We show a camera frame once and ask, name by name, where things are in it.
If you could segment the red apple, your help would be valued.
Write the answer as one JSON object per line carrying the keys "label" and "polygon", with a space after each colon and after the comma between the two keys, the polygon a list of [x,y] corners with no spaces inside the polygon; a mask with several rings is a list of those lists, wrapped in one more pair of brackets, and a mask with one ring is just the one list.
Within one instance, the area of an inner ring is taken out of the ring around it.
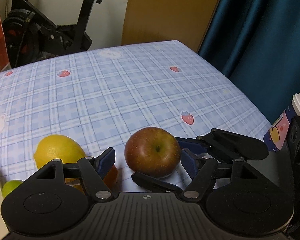
{"label": "red apple", "polygon": [[158,127],[135,132],[125,145],[125,160],[134,172],[154,178],[169,176],[180,162],[181,148],[176,138]]}

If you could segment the blue plaid tablecloth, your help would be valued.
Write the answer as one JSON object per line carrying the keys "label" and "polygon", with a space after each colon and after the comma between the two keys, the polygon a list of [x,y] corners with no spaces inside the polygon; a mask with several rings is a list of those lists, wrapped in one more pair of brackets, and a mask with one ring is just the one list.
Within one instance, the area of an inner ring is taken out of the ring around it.
{"label": "blue plaid tablecloth", "polygon": [[129,137],[160,127],[181,138],[212,128],[262,139],[270,122],[221,72],[178,41],[98,49],[0,73],[0,181],[25,180],[48,135],[87,155],[116,151],[119,189],[139,191],[124,158]]}

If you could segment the pink cartoon drink bottle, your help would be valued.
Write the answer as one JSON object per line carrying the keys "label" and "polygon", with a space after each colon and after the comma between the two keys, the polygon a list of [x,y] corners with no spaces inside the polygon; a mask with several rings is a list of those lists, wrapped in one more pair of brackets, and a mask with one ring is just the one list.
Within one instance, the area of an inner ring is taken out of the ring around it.
{"label": "pink cartoon drink bottle", "polygon": [[264,135],[263,141],[269,151],[277,152],[281,150],[289,125],[295,116],[300,116],[300,93],[293,95],[291,103],[283,110],[281,115]]}

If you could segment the small green fruit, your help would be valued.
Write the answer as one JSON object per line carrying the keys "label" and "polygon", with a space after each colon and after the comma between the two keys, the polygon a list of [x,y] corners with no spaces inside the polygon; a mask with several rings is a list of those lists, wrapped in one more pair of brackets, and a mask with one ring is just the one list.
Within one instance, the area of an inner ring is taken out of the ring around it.
{"label": "small green fruit", "polygon": [[5,198],[8,194],[10,194],[13,190],[15,190],[19,185],[23,183],[22,180],[10,180],[7,181],[2,187],[2,196]]}

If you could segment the large yellow lemon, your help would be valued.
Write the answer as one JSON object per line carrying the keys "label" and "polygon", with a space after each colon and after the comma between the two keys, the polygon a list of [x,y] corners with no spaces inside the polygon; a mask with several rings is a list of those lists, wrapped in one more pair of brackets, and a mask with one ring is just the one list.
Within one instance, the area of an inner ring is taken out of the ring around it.
{"label": "large yellow lemon", "polygon": [[86,157],[81,146],[69,137],[60,134],[49,135],[42,139],[33,155],[38,169],[52,159],[61,159],[63,163],[76,163]]}

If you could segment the black exercise bike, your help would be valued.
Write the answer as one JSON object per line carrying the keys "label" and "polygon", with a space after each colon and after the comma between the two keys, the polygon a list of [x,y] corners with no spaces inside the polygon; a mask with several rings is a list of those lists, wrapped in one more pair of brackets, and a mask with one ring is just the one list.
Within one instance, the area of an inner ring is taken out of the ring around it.
{"label": "black exercise bike", "polygon": [[11,68],[87,51],[92,44],[87,23],[93,5],[102,1],[83,0],[77,23],[56,25],[29,0],[12,0],[2,23]]}

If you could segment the small orange tangerine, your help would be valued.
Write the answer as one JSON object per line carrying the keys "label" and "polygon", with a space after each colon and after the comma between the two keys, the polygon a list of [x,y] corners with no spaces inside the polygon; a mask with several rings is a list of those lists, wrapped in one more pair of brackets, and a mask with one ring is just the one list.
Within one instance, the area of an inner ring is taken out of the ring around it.
{"label": "small orange tangerine", "polygon": [[[115,165],[113,165],[110,169],[110,171],[107,173],[107,175],[105,176],[105,178],[103,179],[103,182],[107,185],[107,187],[110,190],[113,190],[117,180],[119,177],[119,172],[118,169]],[[70,185],[76,189],[78,189],[79,191],[81,191],[82,193],[84,193],[83,187],[81,186],[80,180],[79,179],[69,179],[66,178],[65,182],[67,185]]]}

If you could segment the brown wooden board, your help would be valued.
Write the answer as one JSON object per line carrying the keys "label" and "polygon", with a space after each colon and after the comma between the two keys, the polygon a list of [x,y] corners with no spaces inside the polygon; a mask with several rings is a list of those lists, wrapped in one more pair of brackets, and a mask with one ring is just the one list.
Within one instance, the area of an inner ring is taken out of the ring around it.
{"label": "brown wooden board", "polygon": [[198,52],[219,0],[128,0],[122,45],[177,40]]}

